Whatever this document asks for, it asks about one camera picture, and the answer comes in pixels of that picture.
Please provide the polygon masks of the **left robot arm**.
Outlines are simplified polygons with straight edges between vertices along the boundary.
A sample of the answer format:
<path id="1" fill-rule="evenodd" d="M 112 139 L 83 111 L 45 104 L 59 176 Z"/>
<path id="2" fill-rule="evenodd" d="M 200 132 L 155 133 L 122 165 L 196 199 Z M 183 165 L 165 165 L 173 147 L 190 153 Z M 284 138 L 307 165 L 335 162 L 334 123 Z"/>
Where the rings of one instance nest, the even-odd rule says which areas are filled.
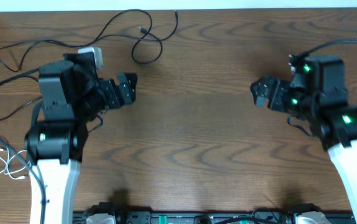
<path id="1" fill-rule="evenodd" d="M 102 79 L 97 48 L 64 54 L 63 60 L 39 68 L 40 102 L 24 138 L 30 160 L 31 223 L 71 223 L 87 124 L 103 111 L 136 100 L 136 73 Z"/>

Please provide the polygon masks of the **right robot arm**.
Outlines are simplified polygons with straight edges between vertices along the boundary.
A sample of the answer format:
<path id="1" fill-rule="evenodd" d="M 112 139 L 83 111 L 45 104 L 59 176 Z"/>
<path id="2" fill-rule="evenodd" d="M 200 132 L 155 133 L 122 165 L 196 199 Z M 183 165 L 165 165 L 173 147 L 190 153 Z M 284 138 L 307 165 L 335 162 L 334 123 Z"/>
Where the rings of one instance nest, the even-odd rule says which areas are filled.
<path id="1" fill-rule="evenodd" d="M 308 121 L 345 187 L 357 223 L 357 105 L 348 102 L 345 64 L 336 55 L 292 57 L 293 79 L 265 76 L 250 86 L 257 106 Z"/>

